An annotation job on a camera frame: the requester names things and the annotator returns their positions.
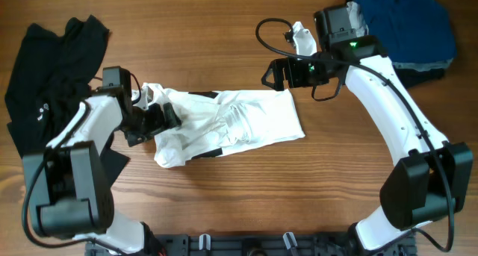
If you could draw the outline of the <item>white printed t-shirt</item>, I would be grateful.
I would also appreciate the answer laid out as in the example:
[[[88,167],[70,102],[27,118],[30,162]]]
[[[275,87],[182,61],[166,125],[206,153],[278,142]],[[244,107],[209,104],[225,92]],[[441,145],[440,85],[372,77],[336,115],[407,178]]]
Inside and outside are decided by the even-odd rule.
[[[155,135],[154,159],[163,168],[222,157],[305,136],[289,90],[182,92],[145,83],[139,107],[170,103],[181,125]]]

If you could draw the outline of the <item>black t-shirt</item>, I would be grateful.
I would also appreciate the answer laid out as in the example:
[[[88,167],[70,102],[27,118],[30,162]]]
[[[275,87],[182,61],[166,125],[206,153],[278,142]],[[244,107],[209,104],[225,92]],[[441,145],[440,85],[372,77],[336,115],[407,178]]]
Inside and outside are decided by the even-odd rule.
[[[109,34],[95,16],[72,17],[61,36],[28,26],[4,96],[8,133],[20,157],[42,152],[90,96]]]

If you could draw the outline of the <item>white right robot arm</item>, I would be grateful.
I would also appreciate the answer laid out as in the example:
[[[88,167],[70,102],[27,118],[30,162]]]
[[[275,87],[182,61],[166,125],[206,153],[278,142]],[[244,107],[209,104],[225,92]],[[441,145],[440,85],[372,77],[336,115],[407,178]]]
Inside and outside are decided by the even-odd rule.
[[[341,255],[404,252],[425,225],[441,219],[447,220],[441,250],[451,250],[455,215],[464,206],[474,160],[468,146],[449,142],[428,121],[376,37],[346,37],[319,46],[301,24],[291,23],[285,39],[294,50],[281,51],[270,64],[270,86],[316,88],[337,78],[338,86],[364,105],[394,165],[379,192],[379,207],[344,233],[318,234],[319,250]]]

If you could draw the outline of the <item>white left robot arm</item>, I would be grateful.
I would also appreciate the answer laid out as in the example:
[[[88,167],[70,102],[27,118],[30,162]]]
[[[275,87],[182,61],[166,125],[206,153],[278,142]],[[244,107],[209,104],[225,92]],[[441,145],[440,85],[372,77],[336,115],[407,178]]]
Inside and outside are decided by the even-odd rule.
[[[170,103],[133,106],[124,93],[97,93],[42,152],[23,158],[26,194],[22,228],[45,249],[90,243],[113,255],[165,255],[149,226],[114,207],[112,183],[123,165],[103,164],[102,153],[116,130],[130,146],[181,124]]]

